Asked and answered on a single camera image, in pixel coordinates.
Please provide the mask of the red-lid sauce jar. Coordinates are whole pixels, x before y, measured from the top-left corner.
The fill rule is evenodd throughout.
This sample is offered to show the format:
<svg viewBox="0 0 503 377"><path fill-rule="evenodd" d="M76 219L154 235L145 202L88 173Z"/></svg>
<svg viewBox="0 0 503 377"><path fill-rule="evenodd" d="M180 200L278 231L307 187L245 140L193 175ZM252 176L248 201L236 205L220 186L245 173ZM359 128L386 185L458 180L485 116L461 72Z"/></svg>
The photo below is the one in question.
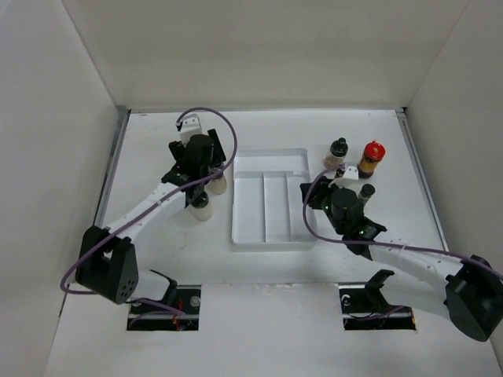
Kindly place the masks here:
<svg viewBox="0 0 503 377"><path fill-rule="evenodd" d="M386 149L381 143L377 141L369 142L363 149L362 157L357 164L358 176L362 179L372 177L385 154Z"/></svg>

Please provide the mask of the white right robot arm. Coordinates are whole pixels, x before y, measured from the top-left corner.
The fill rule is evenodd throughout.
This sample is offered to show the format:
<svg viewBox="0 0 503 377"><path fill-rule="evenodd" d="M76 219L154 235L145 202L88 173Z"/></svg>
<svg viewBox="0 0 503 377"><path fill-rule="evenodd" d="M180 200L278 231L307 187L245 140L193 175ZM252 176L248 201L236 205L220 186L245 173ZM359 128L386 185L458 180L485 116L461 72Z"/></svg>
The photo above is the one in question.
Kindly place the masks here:
<svg viewBox="0 0 503 377"><path fill-rule="evenodd" d="M321 211L352 254L383 264L365 284L366 305L378 313L408 306L449 320L461 333L485 342L502 321L502 275L477 255L418 247L364 214L351 189L320 174L300 185L303 209Z"/></svg>

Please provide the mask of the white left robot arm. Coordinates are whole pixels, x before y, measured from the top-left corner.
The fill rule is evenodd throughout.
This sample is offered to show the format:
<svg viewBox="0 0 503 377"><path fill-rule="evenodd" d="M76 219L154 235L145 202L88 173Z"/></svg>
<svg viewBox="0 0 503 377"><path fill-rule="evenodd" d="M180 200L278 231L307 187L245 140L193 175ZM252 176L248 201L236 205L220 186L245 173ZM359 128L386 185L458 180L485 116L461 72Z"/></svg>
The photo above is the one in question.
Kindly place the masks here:
<svg viewBox="0 0 503 377"><path fill-rule="evenodd" d="M147 298L159 313L176 304L175 282L162 273L139 271L136 252L156 225L189 208L200 221L212 215L205 191L211 181L222 178L226 161L216 130L194 134L187 142L168 145L174 166L157 187L133 210L112 224L88 228L75 269L75 280L91 293L117 305Z"/></svg>

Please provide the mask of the small black-lid spice jar outer-right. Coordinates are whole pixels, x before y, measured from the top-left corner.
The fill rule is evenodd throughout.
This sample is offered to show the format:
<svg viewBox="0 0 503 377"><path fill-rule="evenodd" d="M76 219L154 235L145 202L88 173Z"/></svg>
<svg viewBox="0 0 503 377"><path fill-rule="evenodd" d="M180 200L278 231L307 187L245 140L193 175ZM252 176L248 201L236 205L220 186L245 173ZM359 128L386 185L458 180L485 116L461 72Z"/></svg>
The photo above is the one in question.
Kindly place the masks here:
<svg viewBox="0 0 503 377"><path fill-rule="evenodd" d="M373 197L375 194L376 189L373 185L371 184L364 184L360 192L358 194L358 198L363 202L364 205L368 203L368 201Z"/></svg>

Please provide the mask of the black-top white powder grinder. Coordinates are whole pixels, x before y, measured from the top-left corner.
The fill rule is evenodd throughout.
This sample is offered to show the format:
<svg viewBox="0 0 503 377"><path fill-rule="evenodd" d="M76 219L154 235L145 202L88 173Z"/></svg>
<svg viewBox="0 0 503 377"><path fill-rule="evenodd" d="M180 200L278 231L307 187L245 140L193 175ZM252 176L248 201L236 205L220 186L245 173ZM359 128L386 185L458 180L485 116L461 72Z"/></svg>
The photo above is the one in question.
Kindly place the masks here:
<svg viewBox="0 0 503 377"><path fill-rule="evenodd" d="M189 211L198 221L207 221L212 217L213 207L206 192L203 192L189 205Z"/></svg>

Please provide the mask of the black-top brown chunk grinder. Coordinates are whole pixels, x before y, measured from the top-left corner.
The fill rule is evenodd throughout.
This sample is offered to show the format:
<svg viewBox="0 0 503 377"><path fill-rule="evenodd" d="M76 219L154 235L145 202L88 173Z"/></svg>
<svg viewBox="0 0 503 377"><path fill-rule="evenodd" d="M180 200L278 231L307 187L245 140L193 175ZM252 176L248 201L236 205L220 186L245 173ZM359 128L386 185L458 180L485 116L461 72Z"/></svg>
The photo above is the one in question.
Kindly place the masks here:
<svg viewBox="0 0 503 377"><path fill-rule="evenodd" d="M329 151L324 159L326 169L334 170L342 165L348 152L347 141L344 137L340 137L331 143Z"/></svg>

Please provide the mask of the white plastic organizer tray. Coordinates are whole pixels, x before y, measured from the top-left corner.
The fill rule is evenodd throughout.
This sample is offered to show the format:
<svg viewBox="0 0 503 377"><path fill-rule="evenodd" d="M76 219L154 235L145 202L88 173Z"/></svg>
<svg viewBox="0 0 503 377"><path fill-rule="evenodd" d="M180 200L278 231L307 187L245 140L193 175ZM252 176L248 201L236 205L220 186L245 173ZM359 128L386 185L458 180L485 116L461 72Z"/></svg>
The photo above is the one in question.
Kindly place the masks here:
<svg viewBox="0 0 503 377"><path fill-rule="evenodd" d="M305 148L241 149L233 161L231 241L243 251L311 249L300 186L310 182Z"/></svg>

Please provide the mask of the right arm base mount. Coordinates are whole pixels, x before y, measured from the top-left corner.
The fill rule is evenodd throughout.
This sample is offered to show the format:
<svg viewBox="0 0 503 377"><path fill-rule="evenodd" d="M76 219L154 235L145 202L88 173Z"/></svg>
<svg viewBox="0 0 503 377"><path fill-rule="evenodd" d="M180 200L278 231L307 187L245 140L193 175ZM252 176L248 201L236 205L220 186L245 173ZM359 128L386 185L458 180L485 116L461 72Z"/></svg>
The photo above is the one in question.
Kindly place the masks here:
<svg viewBox="0 0 503 377"><path fill-rule="evenodd" d="M382 269L367 282L338 285L346 331L416 330L412 309L390 305L381 293L384 283L394 274Z"/></svg>

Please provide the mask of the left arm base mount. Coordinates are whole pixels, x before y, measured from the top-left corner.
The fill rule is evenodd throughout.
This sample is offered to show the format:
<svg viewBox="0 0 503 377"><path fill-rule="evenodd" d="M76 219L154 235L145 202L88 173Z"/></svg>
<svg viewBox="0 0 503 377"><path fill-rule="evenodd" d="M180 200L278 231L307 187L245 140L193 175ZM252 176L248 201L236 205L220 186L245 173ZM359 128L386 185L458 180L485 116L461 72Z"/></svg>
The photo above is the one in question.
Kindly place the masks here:
<svg viewBox="0 0 503 377"><path fill-rule="evenodd" d="M170 289L165 302L143 299L130 304L128 331L198 331L202 287L180 285Z"/></svg>

